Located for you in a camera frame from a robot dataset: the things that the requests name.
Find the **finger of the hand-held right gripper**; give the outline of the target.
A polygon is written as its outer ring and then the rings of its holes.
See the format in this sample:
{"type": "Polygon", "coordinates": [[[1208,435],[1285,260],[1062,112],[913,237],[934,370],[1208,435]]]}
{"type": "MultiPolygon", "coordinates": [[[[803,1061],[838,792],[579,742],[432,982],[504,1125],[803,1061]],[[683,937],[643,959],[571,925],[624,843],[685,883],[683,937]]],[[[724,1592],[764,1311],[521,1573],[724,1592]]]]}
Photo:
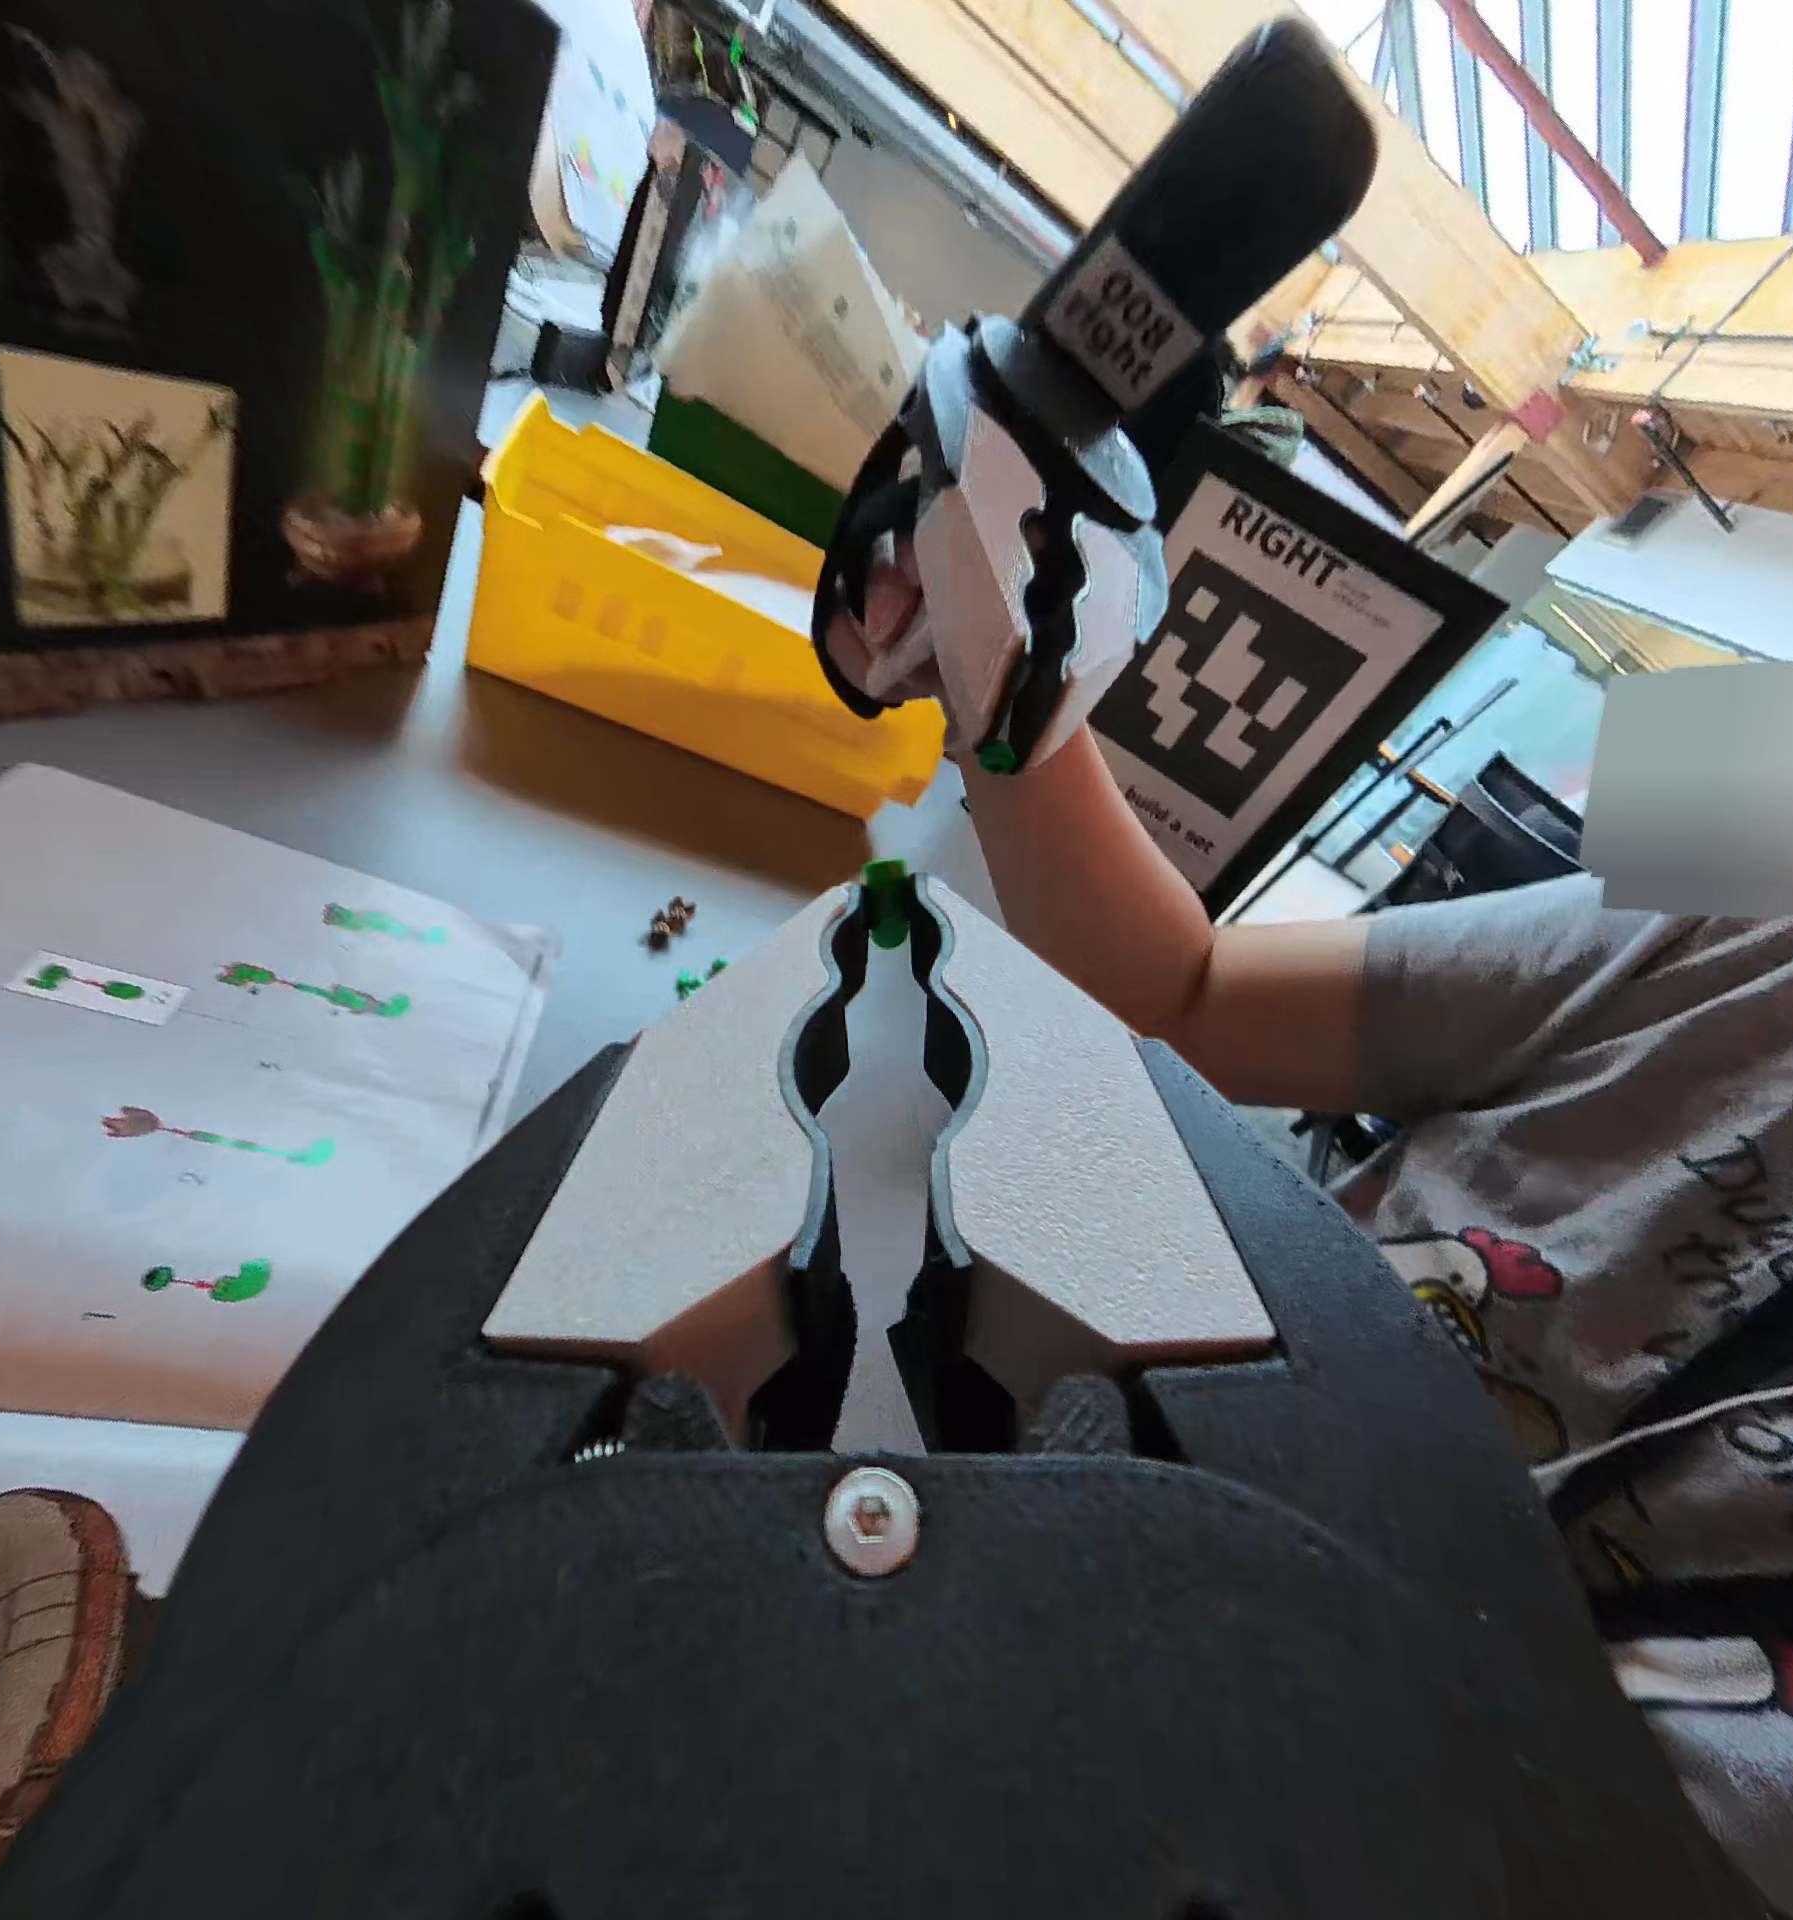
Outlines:
{"type": "Polygon", "coordinates": [[[923,592],[948,736],[967,751],[1009,737],[1026,654],[1024,596],[1047,486],[1004,425],[967,414],[948,475],[923,510],[923,592]]]}
{"type": "Polygon", "coordinates": [[[1087,516],[1041,525],[1029,590],[1026,654],[1012,683],[1009,747],[1017,770],[1047,763],[1092,720],[1171,603],[1163,540],[1087,516]]]}

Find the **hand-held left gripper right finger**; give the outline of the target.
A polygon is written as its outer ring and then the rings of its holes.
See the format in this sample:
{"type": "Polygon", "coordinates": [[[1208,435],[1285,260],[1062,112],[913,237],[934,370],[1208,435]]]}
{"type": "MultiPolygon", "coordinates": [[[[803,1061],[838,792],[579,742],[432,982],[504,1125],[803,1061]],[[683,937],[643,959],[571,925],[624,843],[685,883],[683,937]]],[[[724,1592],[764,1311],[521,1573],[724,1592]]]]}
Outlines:
{"type": "Polygon", "coordinates": [[[1138,1037],[936,876],[907,883],[932,1149],[905,1389],[927,1449],[1012,1449],[1066,1377],[1256,1364],[1276,1328],[1138,1037]]]}

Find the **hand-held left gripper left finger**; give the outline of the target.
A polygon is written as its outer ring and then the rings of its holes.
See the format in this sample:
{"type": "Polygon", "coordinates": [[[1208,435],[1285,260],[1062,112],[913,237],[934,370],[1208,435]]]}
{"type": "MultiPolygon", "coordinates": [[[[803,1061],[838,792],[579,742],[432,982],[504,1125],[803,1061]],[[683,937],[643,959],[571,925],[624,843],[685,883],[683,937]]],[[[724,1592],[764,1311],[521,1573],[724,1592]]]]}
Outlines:
{"type": "Polygon", "coordinates": [[[689,1375],[741,1446],[831,1449],[858,1344],[823,1109],[860,885],[648,1026],[483,1324],[505,1354],[689,1375]]]}

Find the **person's right forearm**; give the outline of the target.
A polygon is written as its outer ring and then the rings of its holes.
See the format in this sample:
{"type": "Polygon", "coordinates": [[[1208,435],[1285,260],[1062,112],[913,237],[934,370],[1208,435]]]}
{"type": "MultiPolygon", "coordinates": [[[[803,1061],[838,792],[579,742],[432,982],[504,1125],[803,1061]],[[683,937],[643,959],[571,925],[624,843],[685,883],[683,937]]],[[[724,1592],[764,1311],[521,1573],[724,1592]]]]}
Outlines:
{"type": "Polygon", "coordinates": [[[1234,1103],[1368,1103],[1364,921],[1216,925],[1092,734],[1026,773],[955,755],[1011,934],[1234,1103]]]}

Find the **lego instruction booklet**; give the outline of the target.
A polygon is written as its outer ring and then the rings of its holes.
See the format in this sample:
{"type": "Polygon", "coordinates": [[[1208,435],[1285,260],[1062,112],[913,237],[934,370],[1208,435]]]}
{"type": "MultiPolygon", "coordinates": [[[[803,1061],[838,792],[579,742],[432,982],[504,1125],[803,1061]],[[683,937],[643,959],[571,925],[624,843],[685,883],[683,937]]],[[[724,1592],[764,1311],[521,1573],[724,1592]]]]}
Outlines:
{"type": "Polygon", "coordinates": [[[0,776],[0,1861],[272,1389],[500,1137],[557,953],[0,776]]]}

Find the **black lego set box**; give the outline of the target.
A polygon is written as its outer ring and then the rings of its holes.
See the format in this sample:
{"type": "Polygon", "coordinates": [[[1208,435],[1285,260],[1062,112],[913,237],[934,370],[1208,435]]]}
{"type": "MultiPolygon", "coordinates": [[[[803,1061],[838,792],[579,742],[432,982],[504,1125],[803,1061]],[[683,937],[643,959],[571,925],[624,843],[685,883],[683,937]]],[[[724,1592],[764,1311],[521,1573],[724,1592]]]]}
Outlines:
{"type": "Polygon", "coordinates": [[[0,720],[426,660],[557,49],[0,3],[0,720]]]}

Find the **person's right hand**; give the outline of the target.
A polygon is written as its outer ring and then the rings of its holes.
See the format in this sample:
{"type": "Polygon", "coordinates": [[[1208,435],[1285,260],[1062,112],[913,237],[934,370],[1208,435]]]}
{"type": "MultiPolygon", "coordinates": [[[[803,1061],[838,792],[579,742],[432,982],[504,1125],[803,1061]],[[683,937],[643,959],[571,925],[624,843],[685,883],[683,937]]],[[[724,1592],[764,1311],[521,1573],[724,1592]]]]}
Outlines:
{"type": "Polygon", "coordinates": [[[869,562],[860,610],[844,603],[830,632],[844,682],[873,710],[939,698],[936,636],[910,540],[884,535],[869,562]]]}

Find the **black framed marker sign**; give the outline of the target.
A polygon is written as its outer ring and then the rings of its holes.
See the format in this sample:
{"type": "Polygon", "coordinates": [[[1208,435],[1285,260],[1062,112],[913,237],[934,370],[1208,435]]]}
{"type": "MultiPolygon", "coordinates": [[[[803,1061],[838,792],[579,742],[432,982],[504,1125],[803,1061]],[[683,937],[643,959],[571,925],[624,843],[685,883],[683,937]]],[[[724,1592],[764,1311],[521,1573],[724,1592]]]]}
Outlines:
{"type": "Polygon", "coordinates": [[[1209,420],[1158,501],[1171,601],[1092,725],[1218,919],[1506,603],[1209,420]]]}

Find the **clear plastic bag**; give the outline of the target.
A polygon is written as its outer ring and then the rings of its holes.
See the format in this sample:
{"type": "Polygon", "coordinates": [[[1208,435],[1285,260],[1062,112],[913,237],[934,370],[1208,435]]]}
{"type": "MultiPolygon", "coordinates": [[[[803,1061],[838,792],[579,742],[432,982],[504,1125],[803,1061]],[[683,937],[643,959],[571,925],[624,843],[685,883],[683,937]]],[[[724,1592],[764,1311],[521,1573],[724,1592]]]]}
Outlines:
{"type": "Polygon", "coordinates": [[[763,608],[764,603],[793,603],[812,596],[812,588],[780,572],[735,563],[735,556],[717,543],[689,540],[675,533],[629,523],[611,523],[602,536],[622,550],[754,608],[763,608]]]}

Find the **yellow plastic bin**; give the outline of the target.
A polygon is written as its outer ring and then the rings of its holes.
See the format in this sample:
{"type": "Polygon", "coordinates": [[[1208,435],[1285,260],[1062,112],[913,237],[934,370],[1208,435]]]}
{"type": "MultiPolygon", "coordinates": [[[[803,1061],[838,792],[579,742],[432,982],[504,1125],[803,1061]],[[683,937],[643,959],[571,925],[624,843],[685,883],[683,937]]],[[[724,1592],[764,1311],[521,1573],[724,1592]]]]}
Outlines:
{"type": "Polygon", "coordinates": [[[812,590],[823,563],[692,473],[531,397],[483,461],[468,666],[858,820],[923,795],[939,708],[857,720],[812,651],[812,596],[743,604],[614,547],[611,523],[717,543],[812,590]]]}

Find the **white printed paper sheets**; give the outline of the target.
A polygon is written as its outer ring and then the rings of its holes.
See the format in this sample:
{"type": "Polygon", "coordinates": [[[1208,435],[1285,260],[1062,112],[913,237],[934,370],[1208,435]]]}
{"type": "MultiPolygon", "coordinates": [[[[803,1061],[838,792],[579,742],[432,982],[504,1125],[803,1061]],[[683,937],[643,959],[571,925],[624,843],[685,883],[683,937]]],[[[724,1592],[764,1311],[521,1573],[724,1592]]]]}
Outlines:
{"type": "Polygon", "coordinates": [[[654,367],[836,492],[895,420],[929,352],[804,156],[717,244],[654,367]]]}

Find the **black mesh office chair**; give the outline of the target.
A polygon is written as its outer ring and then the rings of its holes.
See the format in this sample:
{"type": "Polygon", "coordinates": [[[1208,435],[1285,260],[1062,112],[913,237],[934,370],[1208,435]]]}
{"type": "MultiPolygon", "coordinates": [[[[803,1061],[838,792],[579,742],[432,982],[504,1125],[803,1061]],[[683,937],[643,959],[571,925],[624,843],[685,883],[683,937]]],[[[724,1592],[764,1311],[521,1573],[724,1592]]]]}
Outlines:
{"type": "Polygon", "coordinates": [[[1368,911],[1470,900],[1584,873],[1582,813],[1497,753],[1368,911]]]}

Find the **person in grey shirt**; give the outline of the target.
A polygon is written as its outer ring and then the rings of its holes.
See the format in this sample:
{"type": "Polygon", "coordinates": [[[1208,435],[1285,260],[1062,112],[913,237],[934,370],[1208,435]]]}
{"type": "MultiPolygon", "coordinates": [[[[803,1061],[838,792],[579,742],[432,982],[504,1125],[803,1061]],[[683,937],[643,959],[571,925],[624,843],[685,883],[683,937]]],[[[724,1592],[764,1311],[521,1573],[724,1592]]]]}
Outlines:
{"type": "Polygon", "coordinates": [[[1701,1825],[1793,1916],[1793,919],[1376,914],[1344,1212],[1468,1356],[1701,1825]]]}

